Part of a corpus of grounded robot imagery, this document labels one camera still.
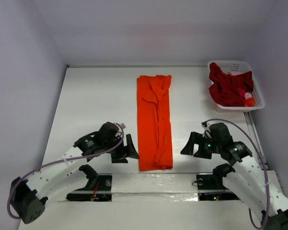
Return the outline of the orange t-shirt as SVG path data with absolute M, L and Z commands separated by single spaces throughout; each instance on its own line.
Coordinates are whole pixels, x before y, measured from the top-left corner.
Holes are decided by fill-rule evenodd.
M 173 168 L 169 90 L 172 76 L 137 78 L 139 170 Z

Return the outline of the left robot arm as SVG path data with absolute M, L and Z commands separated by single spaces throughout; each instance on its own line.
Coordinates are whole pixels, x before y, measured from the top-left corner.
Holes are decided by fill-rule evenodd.
M 109 154 L 112 163 L 139 160 L 132 136 L 125 134 L 124 128 L 124 124 L 106 122 L 98 131 L 75 141 L 59 159 L 14 179 L 7 202 L 10 216 L 30 224 L 43 214 L 47 202 L 78 189 L 96 191 L 99 175 L 89 162 L 103 154 Z

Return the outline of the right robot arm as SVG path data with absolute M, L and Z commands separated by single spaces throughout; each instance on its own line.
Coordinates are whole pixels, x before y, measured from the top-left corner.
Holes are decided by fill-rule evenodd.
M 215 167 L 211 174 L 199 174 L 194 185 L 200 193 L 209 195 L 221 191 L 233 193 L 261 222 L 260 230 L 288 230 L 288 198 L 268 179 L 250 149 L 234 141 L 226 120 L 214 119 L 202 123 L 204 132 L 191 132 L 181 150 L 182 155 L 211 159 L 218 154 L 226 163 Z

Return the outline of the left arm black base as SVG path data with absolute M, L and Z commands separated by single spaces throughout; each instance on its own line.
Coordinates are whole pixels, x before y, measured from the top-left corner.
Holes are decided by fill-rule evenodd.
M 109 202 L 111 193 L 112 174 L 98 176 L 97 183 L 92 188 L 81 188 L 67 194 L 66 199 L 73 202 Z

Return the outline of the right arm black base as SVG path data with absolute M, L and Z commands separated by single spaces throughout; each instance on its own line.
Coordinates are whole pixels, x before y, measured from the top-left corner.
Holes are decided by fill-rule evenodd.
M 193 185 L 197 187 L 199 201 L 240 200 L 232 191 L 225 188 L 212 174 L 198 174 Z

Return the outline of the dark red t-shirt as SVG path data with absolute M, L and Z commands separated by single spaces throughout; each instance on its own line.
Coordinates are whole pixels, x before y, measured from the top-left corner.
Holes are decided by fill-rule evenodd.
M 245 100 L 240 96 L 238 88 L 249 93 L 253 92 L 252 72 L 231 76 L 229 73 L 224 73 L 214 62 L 209 65 L 209 68 L 209 79 L 213 82 L 209 87 L 209 93 L 215 103 L 224 107 L 245 107 Z

